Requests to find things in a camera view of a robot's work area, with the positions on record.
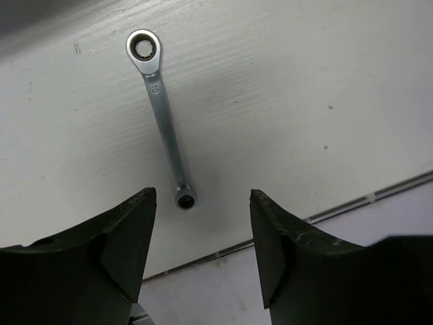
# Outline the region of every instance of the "black plastic part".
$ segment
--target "black plastic part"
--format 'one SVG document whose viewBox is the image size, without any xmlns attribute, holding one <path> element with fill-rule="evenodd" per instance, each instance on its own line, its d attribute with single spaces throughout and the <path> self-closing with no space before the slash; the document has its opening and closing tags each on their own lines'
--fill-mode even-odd
<svg viewBox="0 0 433 325">
<path fill-rule="evenodd" d="M 128 324 L 155 213 L 146 188 L 31 246 L 0 249 L 0 324 Z"/>
<path fill-rule="evenodd" d="M 358 246 L 253 190 L 260 285 L 273 325 L 433 324 L 433 236 Z"/>
</svg>

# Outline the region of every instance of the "white painted surface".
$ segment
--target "white painted surface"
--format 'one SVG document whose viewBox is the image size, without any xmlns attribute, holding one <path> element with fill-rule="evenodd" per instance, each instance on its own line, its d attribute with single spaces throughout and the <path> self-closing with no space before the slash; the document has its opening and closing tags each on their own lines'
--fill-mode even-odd
<svg viewBox="0 0 433 325">
<path fill-rule="evenodd" d="M 147 282 L 139 302 L 156 325 L 271 325 L 254 247 Z"/>
<path fill-rule="evenodd" d="M 362 245 L 392 234 L 433 235 L 432 197 L 429 183 L 316 226 Z M 139 301 L 156 325 L 271 325 L 254 247 L 147 282 Z"/>
<path fill-rule="evenodd" d="M 432 12 L 428 0 L 83 0 L 8 32 L 33 11 L 6 11 L 0 245 L 29 244 L 155 186 L 151 276 L 251 238 L 251 188 L 308 217 L 431 169 Z M 200 199 L 190 213 L 175 208 L 124 50 L 136 28 L 164 46 Z"/>
</svg>

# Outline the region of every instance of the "wrench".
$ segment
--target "wrench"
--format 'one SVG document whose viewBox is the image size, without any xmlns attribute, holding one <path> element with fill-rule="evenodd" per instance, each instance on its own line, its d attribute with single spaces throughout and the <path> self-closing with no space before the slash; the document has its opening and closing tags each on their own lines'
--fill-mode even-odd
<svg viewBox="0 0 433 325">
<path fill-rule="evenodd" d="M 140 43 L 148 43 L 152 50 L 143 55 L 137 50 Z M 154 111 L 156 123 L 160 130 L 162 141 L 168 154 L 171 169 L 176 178 L 176 206 L 189 210 L 197 203 L 197 194 L 188 185 L 183 169 L 181 154 L 177 145 L 173 117 L 168 102 L 167 93 L 160 74 L 161 42 L 150 30 L 140 29 L 132 32 L 127 39 L 127 53 L 131 61 L 143 76 Z"/>
</svg>

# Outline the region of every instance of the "double box end wrench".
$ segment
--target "double box end wrench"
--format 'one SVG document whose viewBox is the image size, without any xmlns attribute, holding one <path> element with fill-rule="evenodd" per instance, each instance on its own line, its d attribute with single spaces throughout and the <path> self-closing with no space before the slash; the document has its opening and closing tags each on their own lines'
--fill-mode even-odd
<svg viewBox="0 0 433 325">
<path fill-rule="evenodd" d="M 146 54 L 139 53 L 138 51 L 138 46 L 144 43 L 151 47 Z M 196 205 L 197 194 L 190 188 L 187 182 L 173 127 L 170 103 L 168 102 L 164 84 L 162 83 L 160 74 L 161 42 L 150 30 L 136 30 L 127 39 L 127 53 L 143 76 L 171 169 L 175 174 L 177 187 L 176 206 L 182 210 L 189 210 Z"/>
</svg>

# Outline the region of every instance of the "white wall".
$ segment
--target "white wall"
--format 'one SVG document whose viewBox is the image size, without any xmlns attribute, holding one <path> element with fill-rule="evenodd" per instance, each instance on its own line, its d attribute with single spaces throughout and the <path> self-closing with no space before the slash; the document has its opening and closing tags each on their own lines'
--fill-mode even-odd
<svg viewBox="0 0 433 325">
<path fill-rule="evenodd" d="M 2 4 L 0 246 L 154 186 L 151 276 L 250 239 L 251 188 L 308 217 L 433 167 L 432 1 L 61 2 Z M 189 213 L 124 49 L 137 28 L 164 46 Z"/>
<path fill-rule="evenodd" d="M 429 183 L 316 226 L 364 245 L 390 234 L 433 235 L 432 198 Z M 139 300 L 156 325 L 271 325 L 261 299 L 250 247 L 145 283 Z"/>
</svg>

